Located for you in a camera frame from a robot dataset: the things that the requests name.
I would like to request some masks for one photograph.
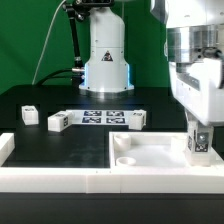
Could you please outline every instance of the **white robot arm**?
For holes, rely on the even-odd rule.
[[[152,0],[166,24],[174,97],[186,108],[190,162],[210,164],[213,127],[224,125],[224,1]]]
[[[84,75],[80,74],[81,94],[110,99],[133,94],[129,64],[124,58],[125,25],[109,8],[113,4],[114,0],[74,0],[72,4],[64,4],[72,28],[77,71],[82,70],[83,62],[75,20],[82,22],[90,17],[91,56],[85,64]]]

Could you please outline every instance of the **black surface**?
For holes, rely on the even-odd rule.
[[[68,86],[16,86],[0,97],[1,132],[15,132],[16,148],[5,167],[109,167],[109,132],[128,126],[72,125],[61,133],[49,132],[47,118],[67,109],[147,111],[143,131],[186,131],[183,108],[168,88],[137,89],[132,97],[102,100],[80,96]],[[35,105],[40,124],[26,126],[21,107]]]
[[[22,105],[36,105],[40,124],[27,127]],[[16,148],[5,166],[108,167],[109,131],[127,126],[73,125],[56,134],[47,117],[60,110],[147,110],[143,131],[183,132],[183,107],[168,88],[137,89],[133,97],[100,100],[79,96],[68,86],[16,86],[0,96],[0,134],[15,133]],[[213,145],[223,150],[223,128]],[[224,195],[193,194],[7,194],[0,193],[0,224],[224,223]]]

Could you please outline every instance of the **green backdrop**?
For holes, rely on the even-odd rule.
[[[61,0],[10,0],[0,7],[0,93],[19,84],[31,84],[46,34]],[[131,81],[137,87],[169,86],[163,55],[165,27],[150,14],[149,0],[117,2],[112,10],[126,24],[125,58]],[[89,58],[89,21],[78,24],[81,54]],[[61,9],[57,15],[37,80],[58,69],[73,66],[69,21]],[[69,80],[48,84],[70,84]]]

